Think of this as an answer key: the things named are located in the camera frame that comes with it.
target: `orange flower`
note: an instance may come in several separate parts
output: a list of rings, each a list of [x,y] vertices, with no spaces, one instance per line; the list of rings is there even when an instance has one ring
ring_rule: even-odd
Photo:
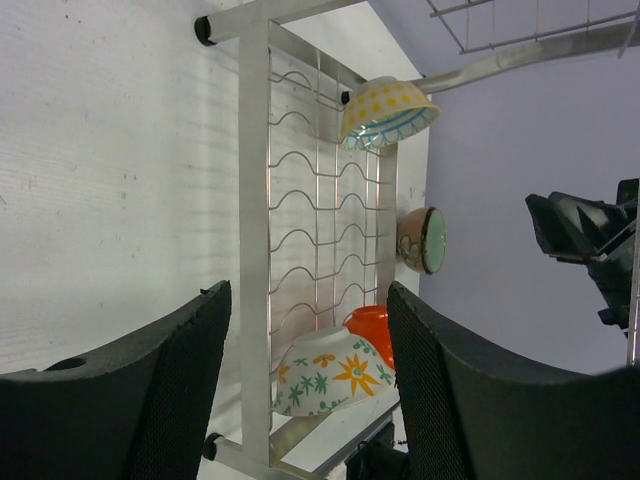
[[[287,378],[284,376],[291,367],[289,365],[283,365],[280,371],[278,372],[278,381],[282,384],[287,383]]]
[[[329,366],[329,362],[333,362],[336,359],[335,355],[330,353],[325,353],[324,355],[320,355],[313,360],[314,364],[320,364],[322,368],[327,368]]]
[[[370,397],[373,397],[373,390],[369,384],[372,385],[380,385],[378,381],[370,375],[367,375],[367,365],[369,362],[364,362],[360,364],[360,359],[358,358],[358,354],[353,357],[351,360],[347,357],[347,365],[342,362],[338,362],[344,368],[344,373],[341,373],[338,376],[333,377],[334,380],[351,380],[351,396],[354,397],[356,395],[356,388],[358,385],[362,387],[362,389],[367,392]]]

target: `brown bowl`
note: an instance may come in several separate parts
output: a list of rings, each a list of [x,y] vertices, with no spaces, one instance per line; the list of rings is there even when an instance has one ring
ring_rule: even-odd
[[[434,207],[418,208],[398,224],[396,251],[411,270],[429,275],[444,262],[446,224]]]

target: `yellow bowl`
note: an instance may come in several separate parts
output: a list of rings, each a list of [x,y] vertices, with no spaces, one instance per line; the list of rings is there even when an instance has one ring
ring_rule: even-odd
[[[440,107],[418,87],[393,77],[361,85],[342,115],[340,146],[365,150],[398,143],[424,130],[440,116]]]

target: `polka dot bowl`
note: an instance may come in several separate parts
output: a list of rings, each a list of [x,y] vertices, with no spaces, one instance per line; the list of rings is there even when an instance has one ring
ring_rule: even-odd
[[[321,415],[379,395],[395,374],[366,339],[346,327],[296,339],[278,368],[273,410],[289,417]]]
[[[381,148],[424,130],[440,116],[440,107],[418,87],[393,77],[361,85],[342,116],[340,146],[345,150]]]

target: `floral bowl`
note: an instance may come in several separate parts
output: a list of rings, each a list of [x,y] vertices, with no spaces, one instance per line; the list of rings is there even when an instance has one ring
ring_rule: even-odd
[[[297,417],[321,415],[360,403],[395,382],[376,349],[346,327],[299,337],[278,368],[273,410]]]

